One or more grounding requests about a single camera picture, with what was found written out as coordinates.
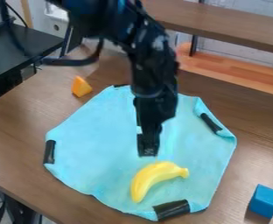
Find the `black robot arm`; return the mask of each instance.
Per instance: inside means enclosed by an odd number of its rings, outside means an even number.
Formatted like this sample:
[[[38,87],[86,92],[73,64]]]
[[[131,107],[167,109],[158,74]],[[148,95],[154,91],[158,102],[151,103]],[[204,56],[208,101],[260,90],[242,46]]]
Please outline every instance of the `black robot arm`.
[[[136,96],[139,156],[156,156],[162,123],[175,116],[178,63],[164,27],[151,18],[140,1],[51,0],[68,11],[70,23],[86,38],[108,39],[131,62],[131,90]],[[93,57],[99,56],[102,42]]]

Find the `orange triangular block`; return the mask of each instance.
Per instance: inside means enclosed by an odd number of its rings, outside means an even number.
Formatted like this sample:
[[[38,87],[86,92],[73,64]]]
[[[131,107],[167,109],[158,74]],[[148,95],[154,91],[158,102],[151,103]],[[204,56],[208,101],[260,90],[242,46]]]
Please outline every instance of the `orange triangular block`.
[[[82,97],[92,91],[91,86],[86,80],[82,79],[80,76],[76,76],[72,85],[72,93],[77,97]]]

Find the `light blue towel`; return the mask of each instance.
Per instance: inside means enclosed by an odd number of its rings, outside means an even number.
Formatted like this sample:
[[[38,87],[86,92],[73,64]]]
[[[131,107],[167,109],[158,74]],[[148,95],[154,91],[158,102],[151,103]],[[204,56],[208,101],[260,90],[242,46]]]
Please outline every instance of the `light blue towel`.
[[[157,221],[152,208],[188,200],[191,212],[207,208],[236,147],[236,137],[199,97],[180,94],[175,118],[163,124],[158,161],[189,169],[189,178],[154,185],[135,204],[130,182],[154,157],[137,154],[137,120],[130,87],[108,87],[46,135],[56,141],[54,164],[45,167],[80,193],[92,194],[108,207]],[[222,128],[214,134],[200,115]]]

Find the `blue block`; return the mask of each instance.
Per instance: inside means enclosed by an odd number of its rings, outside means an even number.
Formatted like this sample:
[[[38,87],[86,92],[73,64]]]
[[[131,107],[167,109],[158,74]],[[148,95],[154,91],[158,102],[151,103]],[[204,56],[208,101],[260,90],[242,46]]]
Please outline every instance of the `blue block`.
[[[271,219],[273,217],[273,189],[258,185],[249,202],[248,209]]]

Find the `toy banana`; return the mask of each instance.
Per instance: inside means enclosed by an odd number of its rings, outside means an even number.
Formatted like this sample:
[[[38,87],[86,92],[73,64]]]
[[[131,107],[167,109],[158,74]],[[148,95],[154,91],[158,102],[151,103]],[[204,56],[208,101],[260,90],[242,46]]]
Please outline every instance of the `toy banana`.
[[[156,162],[149,164],[139,171],[133,178],[130,193],[134,202],[138,203],[143,200],[149,189],[156,183],[176,177],[187,178],[189,171],[187,168],[180,168],[171,162]]]

